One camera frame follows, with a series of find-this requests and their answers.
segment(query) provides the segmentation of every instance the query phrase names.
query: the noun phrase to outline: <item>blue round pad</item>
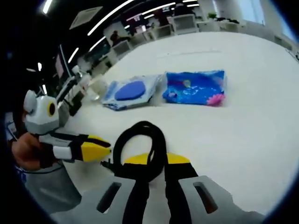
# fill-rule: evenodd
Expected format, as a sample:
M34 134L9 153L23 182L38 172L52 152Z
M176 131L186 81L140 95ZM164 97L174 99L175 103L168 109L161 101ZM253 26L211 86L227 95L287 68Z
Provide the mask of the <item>blue round pad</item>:
M121 87L115 94L116 100L137 99L145 93L145 85L142 81L128 83Z

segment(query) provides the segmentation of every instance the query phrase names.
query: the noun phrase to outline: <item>human hand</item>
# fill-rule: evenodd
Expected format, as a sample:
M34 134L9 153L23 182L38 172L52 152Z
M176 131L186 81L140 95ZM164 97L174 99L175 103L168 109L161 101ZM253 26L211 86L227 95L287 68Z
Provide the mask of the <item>human hand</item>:
M18 165L26 170L35 171L41 168L39 154L43 152L39 140L30 133L23 134L12 144L12 152Z

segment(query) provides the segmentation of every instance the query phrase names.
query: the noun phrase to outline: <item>blue plastic bag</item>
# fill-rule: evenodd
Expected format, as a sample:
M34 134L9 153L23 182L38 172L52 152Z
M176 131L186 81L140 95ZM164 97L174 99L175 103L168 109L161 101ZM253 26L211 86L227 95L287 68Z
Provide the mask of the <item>blue plastic bag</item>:
M167 90L163 98L168 103L219 105L224 96L225 71L167 72Z

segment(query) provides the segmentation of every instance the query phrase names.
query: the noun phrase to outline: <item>black strap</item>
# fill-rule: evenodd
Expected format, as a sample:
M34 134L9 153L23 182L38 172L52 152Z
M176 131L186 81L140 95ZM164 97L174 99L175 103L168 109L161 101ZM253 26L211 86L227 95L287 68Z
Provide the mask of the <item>black strap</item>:
M157 126L148 121L141 121L124 131L117 139L113 150L113 164L102 163L103 166L111 169L115 176L126 177L126 169L121 164L122 149L132 137L136 135L146 135L152 138L152 147L149 152L145 173L142 180L150 182L155 179L163 170L167 161L165 137Z

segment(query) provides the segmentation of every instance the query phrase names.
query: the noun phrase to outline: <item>white table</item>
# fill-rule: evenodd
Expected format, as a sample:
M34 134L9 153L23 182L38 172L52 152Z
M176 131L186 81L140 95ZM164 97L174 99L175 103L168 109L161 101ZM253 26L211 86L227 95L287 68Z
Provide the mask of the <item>white table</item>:
M66 128L115 143L138 121L159 126L167 151L189 158L199 175L229 191L246 211L268 214L284 197L299 166L299 64L284 48L236 33L173 36L142 45L114 65L108 82L165 71L224 69L228 77L223 107L162 104L114 112L84 105ZM132 139L123 159L149 152L145 136ZM82 193L111 175L99 164L66 164ZM167 223L163 175L151 185L144 223Z

